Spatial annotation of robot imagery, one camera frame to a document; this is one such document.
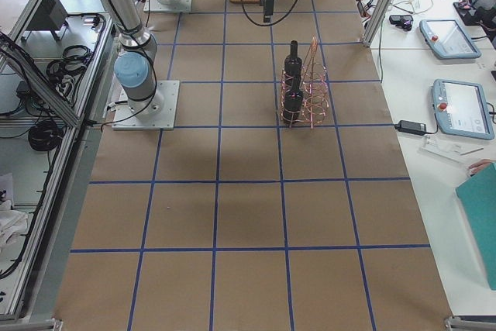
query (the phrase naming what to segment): white mounting plate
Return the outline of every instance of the white mounting plate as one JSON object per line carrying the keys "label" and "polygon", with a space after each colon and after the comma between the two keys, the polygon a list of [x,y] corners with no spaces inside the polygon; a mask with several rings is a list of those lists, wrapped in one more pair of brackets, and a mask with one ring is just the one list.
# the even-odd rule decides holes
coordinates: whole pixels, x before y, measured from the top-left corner
{"label": "white mounting plate", "polygon": [[190,13],[193,0],[178,0],[170,4],[162,4],[157,0],[146,0],[144,12],[152,13]]}
{"label": "white mounting plate", "polygon": [[[112,128],[116,130],[138,130],[138,129],[174,129],[176,119],[177,97],[179,96],[179,81],[158,81],[157,90],[164,97],[164,105],[159,112],[152,115],[133,116],[123,122],[113,123]],[[127,100],[127,95],[122,90],[119,100]],[[115,111],[115,121],[128,118],[133,115],[128,105],[119,105]]]}

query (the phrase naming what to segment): teal folder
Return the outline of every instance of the teal folder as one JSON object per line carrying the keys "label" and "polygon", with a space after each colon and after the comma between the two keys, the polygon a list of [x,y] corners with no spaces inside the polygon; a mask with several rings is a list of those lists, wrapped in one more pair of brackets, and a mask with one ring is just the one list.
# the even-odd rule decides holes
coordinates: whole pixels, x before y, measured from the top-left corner
{"label": "teal folder", "polygon": [[496,290],[496,164],[456,188],[486,267],[487,282]]}

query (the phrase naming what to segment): black bottle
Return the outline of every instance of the black bottle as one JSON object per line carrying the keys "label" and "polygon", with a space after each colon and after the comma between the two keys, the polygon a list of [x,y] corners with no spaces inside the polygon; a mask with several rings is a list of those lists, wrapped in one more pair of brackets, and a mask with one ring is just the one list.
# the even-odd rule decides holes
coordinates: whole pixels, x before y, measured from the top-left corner
{"label": "black bottle", "polygon": [[293,85],[293,77],[295,75],[301,75],[301,66],[303,62],[301,58],[298,57],[298,42],[296,40],[291,41],[291,49],[289,56],[284,60],[284,72],[286,73],[285,81],[287,86]]}
{"label": "black bottle", "polygon": [[297,74],[291,80],[292,86],[284,94],[284,110],[282,112],[282,120],[288,126],[298,119],[303,102],[303,91],[300,89],[301,75]]}

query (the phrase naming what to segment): person's hand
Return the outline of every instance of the person's hand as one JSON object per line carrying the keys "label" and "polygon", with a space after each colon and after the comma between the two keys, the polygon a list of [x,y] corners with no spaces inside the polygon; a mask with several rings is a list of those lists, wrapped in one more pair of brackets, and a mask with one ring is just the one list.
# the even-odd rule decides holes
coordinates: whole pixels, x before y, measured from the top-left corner
{"label": "person's hand", "polygon": [[474,164],[471,164],[470,166],[468,166],[468,171],[469,171],[470,176],[485,169],[485,167],[487,167],[488,165],[490,165],[492,163],[494,163],[494,160],[482,159],[482,160],[479,160],[478,162],[476,162]]}

